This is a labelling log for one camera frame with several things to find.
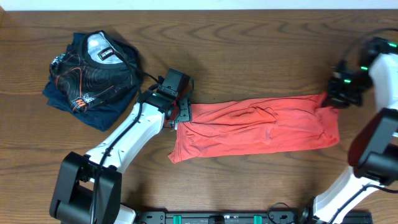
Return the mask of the red printed t-shirt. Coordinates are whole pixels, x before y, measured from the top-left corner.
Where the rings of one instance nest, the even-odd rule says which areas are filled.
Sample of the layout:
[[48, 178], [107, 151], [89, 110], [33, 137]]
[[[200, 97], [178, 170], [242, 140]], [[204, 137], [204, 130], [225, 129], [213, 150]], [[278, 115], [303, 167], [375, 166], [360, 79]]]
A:
[[169, 159], [306, 151], [339, 143], [338, 110], [326, 95], [254, 98], [192, 105], [193, 119], [177, 126]]

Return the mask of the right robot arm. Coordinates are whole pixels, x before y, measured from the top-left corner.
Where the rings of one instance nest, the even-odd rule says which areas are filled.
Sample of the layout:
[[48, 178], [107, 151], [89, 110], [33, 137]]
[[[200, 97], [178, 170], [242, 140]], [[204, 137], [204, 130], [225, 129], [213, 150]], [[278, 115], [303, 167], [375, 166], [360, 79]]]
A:
[[328, 82], [325, 106], [343, 109], [360, 106], [362, 94], [373, 88], [376, 115], [355, 137], [348, 151], [348, 166], [334, 183], [303, 209], [297, 223], [370, 224], [370, 212], [355, 206], [376, 191], [392, 193], [397, 181], [397, 44], [373, 37], [365, 42], [356, 72], [342, 60]]

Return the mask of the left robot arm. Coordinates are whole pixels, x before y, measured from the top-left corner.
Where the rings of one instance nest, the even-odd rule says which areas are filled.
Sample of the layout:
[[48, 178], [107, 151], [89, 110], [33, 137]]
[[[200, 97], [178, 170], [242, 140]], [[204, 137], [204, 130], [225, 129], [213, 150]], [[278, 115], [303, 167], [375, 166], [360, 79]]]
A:
[[61, 223], [134, 223], [121, 203], [123, 174], [143, 146], [164, 127], [192, 120], [194, 80], [170, 69], [164, 81], [140, 92], [129, 116], [86, 154], [62, 161], [49, 214]]

